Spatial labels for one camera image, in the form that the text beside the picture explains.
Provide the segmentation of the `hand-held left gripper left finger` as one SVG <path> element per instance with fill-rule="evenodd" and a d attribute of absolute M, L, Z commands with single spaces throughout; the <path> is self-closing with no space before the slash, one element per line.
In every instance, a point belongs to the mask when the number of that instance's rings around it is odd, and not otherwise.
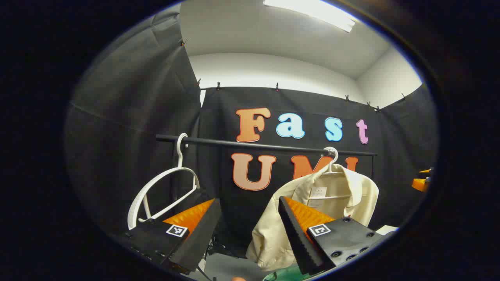
<path fill-rule="evenodd" d="M 220 200 L 211 199 L 163 221 L 147 219 L 117 241 L 164 270 L 189 274 L 204 257 L 220 215 Z"/>

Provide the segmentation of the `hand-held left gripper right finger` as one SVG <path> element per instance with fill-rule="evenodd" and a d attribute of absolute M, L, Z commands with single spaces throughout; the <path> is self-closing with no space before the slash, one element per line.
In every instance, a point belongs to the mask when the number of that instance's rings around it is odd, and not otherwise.
<path fill-rule="evenodd" d="M 394 235 L 381 235 L 351 217 L 333 219 L 286 196 L 280 197 L 278 211 L 303 274 L 339 267 Z"/>

